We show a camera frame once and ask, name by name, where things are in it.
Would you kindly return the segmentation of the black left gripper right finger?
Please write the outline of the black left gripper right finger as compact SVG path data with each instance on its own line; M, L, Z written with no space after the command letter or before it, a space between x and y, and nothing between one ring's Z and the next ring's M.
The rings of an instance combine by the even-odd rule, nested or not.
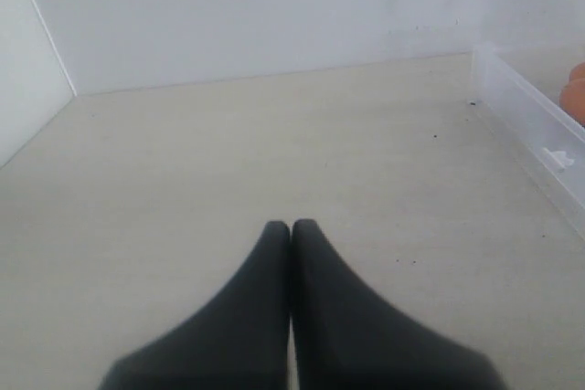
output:
M481 353L394 308L312 219L292 227L292 330L302 389L496 389Z

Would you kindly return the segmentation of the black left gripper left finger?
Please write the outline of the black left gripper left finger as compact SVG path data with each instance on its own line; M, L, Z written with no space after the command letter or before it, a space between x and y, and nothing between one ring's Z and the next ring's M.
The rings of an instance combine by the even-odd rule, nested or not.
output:
M171 332L116 361L103 389L285 389L291 235L268 222L229 282Z

